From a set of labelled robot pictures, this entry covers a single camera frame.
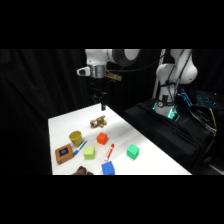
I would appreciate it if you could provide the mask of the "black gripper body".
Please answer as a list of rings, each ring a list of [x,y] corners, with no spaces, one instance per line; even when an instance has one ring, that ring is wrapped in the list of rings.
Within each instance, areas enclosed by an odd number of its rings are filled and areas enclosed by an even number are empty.
[[[92,79],[91,82],[91,97],[94,103],[107,103],[107,93],[105,90],[106,84],[103,79]]]

